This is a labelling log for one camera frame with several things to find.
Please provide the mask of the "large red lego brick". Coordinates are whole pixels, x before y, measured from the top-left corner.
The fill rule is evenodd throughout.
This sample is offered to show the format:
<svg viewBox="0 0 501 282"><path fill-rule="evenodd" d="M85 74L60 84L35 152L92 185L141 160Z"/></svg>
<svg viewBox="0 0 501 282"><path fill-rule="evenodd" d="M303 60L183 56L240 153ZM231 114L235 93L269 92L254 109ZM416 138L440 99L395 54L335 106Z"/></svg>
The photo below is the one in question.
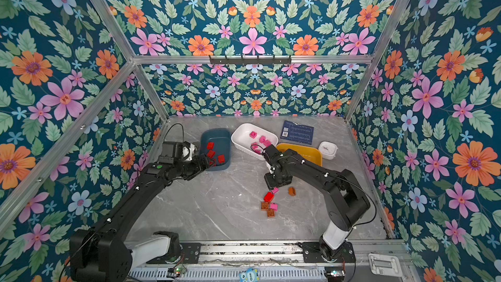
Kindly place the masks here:
<svg viewBox="0 0 501 282"><path fill-rule="evenodd" d="M215 151L214 150L209 150L207 152L207 156L210 158L210 159L213 159L215 157Z"/></svg>

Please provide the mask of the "pink double lego brick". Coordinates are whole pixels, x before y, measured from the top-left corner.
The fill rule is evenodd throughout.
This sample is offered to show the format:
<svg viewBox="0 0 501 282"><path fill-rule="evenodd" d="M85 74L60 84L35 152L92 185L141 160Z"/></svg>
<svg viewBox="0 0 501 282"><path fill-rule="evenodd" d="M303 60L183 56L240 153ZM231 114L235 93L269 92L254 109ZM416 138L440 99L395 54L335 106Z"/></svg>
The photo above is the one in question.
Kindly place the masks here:
<svg viewBox="0 0 501 282"><path fill-rule="evenodd" d="M262 145L262 146L265 146L265 147L268 147L270 145L272 145L270 139L268 139L267 137L265 136L261 136L259 138L259 143Z"/></svg>

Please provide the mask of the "pink lego brick cluster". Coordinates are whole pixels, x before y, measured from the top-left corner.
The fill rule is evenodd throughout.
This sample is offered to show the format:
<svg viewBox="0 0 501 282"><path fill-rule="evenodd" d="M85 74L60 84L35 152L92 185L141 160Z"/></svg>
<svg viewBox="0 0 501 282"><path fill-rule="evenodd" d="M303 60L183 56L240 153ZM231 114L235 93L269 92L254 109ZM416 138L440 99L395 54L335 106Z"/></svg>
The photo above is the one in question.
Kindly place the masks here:
<svg viewBox="0 0 501 282"><path fill-rule="evenodd" d="M262 154L262 146L259 145L258 143L252 143L251 146L250 146L251 150L258 154L258 155L261 155Z"/></svg>

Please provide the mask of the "orange lego brick bottom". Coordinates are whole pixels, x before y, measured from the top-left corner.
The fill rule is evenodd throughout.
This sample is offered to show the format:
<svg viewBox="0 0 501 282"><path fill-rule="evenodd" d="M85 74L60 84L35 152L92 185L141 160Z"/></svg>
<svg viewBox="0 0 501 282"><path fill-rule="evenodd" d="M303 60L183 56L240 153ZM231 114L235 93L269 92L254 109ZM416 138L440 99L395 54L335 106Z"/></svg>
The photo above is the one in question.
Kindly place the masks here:
<svg viewBox="0 0 501 282"><path fill-rule="evenodd" d="M273 217L275 217L275 210L273 210L273 209L267 209L267 210L266 210L266 213L267 213L267 217L268 217L268 218L273 218Z"/></svg>

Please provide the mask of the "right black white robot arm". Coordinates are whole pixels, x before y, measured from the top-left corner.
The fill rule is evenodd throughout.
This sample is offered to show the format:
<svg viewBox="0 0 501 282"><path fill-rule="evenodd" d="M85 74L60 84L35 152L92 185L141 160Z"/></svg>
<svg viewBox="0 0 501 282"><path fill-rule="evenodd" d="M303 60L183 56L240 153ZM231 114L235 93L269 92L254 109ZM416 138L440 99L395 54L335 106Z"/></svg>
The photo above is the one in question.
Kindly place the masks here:
<svg viewBox="0 0 501 282"><path fill-rule="evenodd" d="M266 147L262 155L270 167L264 176L269 190L289 186L297 178L323 195L330 223L319 239L319 252L327 261L334 261L352 229L369 211L371 198L349 170L333 171L306 160L294 150L279 151L273 145Z"/></svg>

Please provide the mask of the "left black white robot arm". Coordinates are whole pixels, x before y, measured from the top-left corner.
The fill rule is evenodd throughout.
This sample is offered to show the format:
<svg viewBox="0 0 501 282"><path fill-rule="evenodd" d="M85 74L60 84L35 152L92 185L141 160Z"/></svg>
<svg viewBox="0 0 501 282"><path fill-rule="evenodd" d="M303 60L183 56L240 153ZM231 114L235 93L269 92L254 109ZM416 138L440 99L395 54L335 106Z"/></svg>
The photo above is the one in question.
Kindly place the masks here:
<svg viewBox="0 0 501 282"><path fill-rule="evenodd" d="M129 272L159 257L178 261L182 255L178 234L155 232L136 245L125 240L150 202L173 181L192 180L212 166L206 155L191 161L165 160L148 164L129 192L88 230L70 238L70 276L73 281L125 281Z"/></svg>

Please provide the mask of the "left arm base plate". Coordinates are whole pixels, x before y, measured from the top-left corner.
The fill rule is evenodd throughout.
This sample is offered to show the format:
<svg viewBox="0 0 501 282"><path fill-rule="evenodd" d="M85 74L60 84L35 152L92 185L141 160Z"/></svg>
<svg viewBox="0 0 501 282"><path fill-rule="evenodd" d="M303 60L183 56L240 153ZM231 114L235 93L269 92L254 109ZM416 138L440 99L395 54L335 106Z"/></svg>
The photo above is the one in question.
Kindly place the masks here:
<svg viewBox="0 0 501 282"><path fill-rule="evenodd" d="M181 243L178 251L170 248L168 253L157 257L155 261L160 264L176 265L176 264L198 264L201 256L201 243Z"/></svg>

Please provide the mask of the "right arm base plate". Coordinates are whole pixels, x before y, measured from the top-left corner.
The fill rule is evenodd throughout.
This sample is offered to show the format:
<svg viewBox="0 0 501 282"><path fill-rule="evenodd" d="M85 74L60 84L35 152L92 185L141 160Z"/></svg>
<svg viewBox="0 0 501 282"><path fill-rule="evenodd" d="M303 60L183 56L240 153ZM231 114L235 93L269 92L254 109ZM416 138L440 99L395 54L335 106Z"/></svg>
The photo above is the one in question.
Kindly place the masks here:
<svg viewBox="0 0 501 282"><path fill-rule="evenodd" d="M302 242L298 246L303 251L305 263L356 262L353 245L347 241L343 242L337 249L331 249L324 242Z"/></svg>

